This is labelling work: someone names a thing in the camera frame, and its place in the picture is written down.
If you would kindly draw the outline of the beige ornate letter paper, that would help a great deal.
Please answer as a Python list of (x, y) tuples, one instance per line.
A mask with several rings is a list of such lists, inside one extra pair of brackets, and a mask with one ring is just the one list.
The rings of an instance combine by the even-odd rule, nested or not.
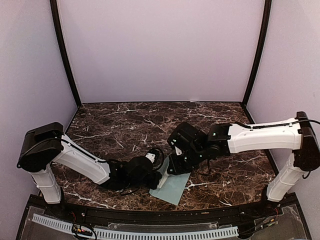
[(159, 183), (158, 183), (158, 185), (157, 185), (157, 188), (158, 189), (161, 189), (164, 185), (165, 185), (165, 183), (166, 183), (166, 181), (167, 181), (167, 179), (169, 178), (169, 174), (167, 173), (167, 171), (165, 171), (163, 174), (162, 174), (162, 177), (161, 177), (161, 179), (159, 180)]

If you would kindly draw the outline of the teal green envelope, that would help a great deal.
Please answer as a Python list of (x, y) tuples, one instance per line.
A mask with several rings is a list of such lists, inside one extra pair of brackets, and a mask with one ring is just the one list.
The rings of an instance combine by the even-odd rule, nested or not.
[[(165, 171), (167, 171), (168, 166), (169, 157), (166, 157), (162, 167), (159, 169), (159, 172), (163, 174)], [(190, 173), (185, 173), (181, 175), (169, 174), (169, 177), (165, 182), (164, 186), (160, 189), (150, 189), (149, 194), (153, 197), (156, 197), (160, 200), (177, 206), (181, 200), (182, 194), (185, 190), (189, 177)]]

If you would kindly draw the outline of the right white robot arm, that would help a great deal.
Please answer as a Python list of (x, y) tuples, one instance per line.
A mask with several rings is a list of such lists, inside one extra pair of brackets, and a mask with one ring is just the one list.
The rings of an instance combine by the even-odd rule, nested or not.
[(166, 171), (177, 176), (217, 157), (253, 150), (290, 149), (285, 166), (268, 184), (265, 198), (255, 205), (255, 213), (266, 217), (304, 174), (320, 166), (320, 148), (312, 123), (303, 111), (298, 111), (295, 118), (278, 122), (213, 124), (208, 133), (182, 122), (167, 140), (175, 152), (169, 156)]

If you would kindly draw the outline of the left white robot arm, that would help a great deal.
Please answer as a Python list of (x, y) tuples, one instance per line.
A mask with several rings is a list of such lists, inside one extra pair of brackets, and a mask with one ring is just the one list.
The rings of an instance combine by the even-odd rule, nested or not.
[(58, 217), (67, 218), (71, 208), (63, 201), (63, 191), (56, 182), (51, 163), (64, 165), (107, 190), (139, 186), (156, 190), (166, 181), (159, 168), (154, 167), (155, 161), (163, 158), (159, 148), (152, 148), (130, 161), (103, 160), (78, 146), (64, 134), (59, 122), (53, 122), (25, 134), (16, 166), (32, 176), (45, 202), (51, 204), (51, 210)]

